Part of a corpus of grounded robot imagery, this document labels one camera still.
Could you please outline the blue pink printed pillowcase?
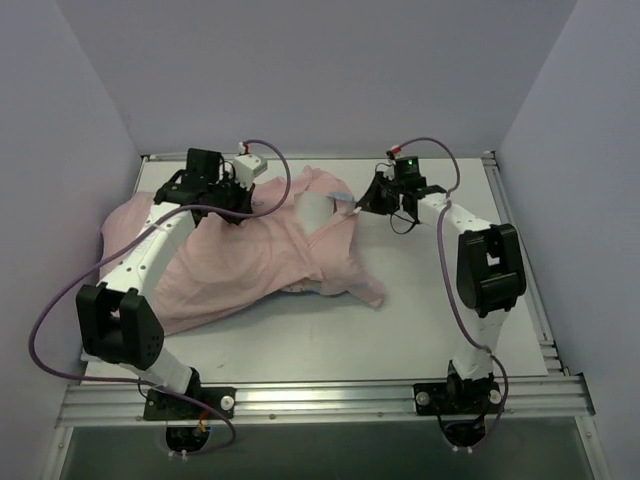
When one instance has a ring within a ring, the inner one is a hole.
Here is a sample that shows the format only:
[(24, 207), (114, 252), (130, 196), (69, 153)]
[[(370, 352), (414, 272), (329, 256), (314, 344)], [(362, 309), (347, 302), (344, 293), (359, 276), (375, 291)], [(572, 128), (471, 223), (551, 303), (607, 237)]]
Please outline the blue pink printed pillowcase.
[[(331, 220), (311, 236), (298, 223), (295, 197), (316, 192), (334, 200)], [(310, 166), (292, 181), (282, 177), (254, 190), (255, 217), (238, 225), (205, 217), (179, 247), (152, 296), (165, 334), (192, 330), (245, 309), (276, 292), (345, 292), (379, 307), (384, 285), (355, 251), (353, 194), (333, 174)]]

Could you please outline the white pillow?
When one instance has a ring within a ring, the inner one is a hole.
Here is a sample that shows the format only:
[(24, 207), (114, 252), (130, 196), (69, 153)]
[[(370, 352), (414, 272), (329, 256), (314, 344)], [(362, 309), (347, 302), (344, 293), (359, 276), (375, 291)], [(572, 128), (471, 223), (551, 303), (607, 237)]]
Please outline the white pillow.
[(316, 192), (302, 192), (295, 197), (295, 216), (306, 236), (325, 226), (334, 214), (334, 200)]

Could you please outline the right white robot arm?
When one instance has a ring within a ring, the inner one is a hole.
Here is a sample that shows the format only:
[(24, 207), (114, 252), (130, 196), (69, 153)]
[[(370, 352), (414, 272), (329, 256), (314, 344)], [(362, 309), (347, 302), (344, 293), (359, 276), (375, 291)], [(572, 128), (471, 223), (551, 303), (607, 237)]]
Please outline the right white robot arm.
[(451, 360), (459, 378), (445, 386), (444, 400), (455, 412), (469, 411), (480, 400), (474, 381), (493, 374), (502, 326), (526, 291), (516, 227), (453, 202), (449, 191), (427, 183), (415, 156), (377, 171), (356, 208), (390, 217), (403, 212), (414, 226), (435, 229), (445, 291), (462, 335)]

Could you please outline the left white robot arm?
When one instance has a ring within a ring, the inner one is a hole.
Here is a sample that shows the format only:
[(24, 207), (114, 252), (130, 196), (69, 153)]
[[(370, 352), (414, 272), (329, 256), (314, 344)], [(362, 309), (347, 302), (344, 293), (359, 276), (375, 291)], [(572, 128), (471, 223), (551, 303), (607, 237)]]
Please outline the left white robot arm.
[(235, 224), (251, 214), (254, 182), (266, 169), (264, 159), (248, 152), (226, 163), (219, 152), (189, 149), (185, 167), (156, 191), (136, 245), (97, 285), (84, 285), (76, 295), (84, 351), (170, 389), (165, 405), (179, 419), (200, 411), (202, 395), (194, 388), (195, 371), (164, 345), (153, 293), (209, 207)]

